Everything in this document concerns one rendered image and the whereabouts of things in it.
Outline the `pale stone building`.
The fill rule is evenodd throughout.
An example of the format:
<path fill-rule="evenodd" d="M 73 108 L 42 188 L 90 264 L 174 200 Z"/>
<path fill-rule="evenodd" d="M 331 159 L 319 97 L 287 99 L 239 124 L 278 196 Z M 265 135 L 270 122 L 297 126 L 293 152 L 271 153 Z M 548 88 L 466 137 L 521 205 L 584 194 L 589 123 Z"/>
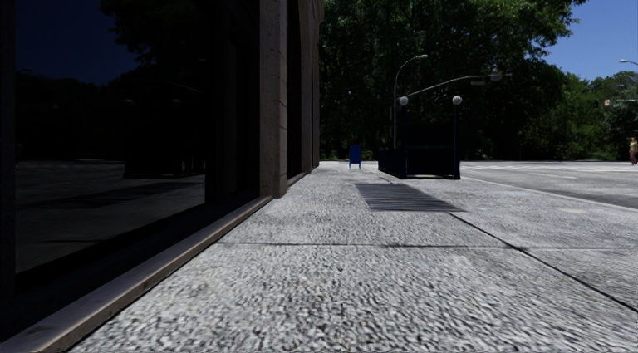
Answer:
<path fill-rule="evenodd" d="M 0 353 L 65 351 L 319 160 L 323 0 L 0 0 Z"/>

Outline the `trees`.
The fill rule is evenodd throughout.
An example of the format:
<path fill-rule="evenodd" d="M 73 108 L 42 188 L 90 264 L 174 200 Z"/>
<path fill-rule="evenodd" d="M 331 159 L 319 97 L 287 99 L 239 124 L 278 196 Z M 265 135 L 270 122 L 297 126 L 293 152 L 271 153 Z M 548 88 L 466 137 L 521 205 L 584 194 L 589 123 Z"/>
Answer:
<path fill-rule="evenodd" d="M 324 0 L 321 27 L 323 158 L 391 146 L 397 96 L 456 77 L 498 71 L 409 97 L 410 121 L 451 116 L 461 95 L 464 159 L 625 160 L 638 137 L 638 0 Z"/>

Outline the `dark stairway railing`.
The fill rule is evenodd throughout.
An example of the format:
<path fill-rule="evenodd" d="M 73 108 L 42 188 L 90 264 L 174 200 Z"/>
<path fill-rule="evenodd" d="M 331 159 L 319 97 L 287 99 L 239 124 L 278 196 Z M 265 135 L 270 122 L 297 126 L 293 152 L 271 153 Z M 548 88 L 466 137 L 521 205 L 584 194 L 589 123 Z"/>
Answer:
<path fill-rule="evenodd" d="M 381 150 L 378 169 L 400 179 L 433 176 L 444 179 L 460 178 L 459 157 L 459 106 L 463 99 L 454 96 L 453 120 L 435 125 L 407 123 L 408 98 L 399 98 L 400 112 L 394 116 L 400 127 L 394 137 L 400 143 L 391 149 Z"/>

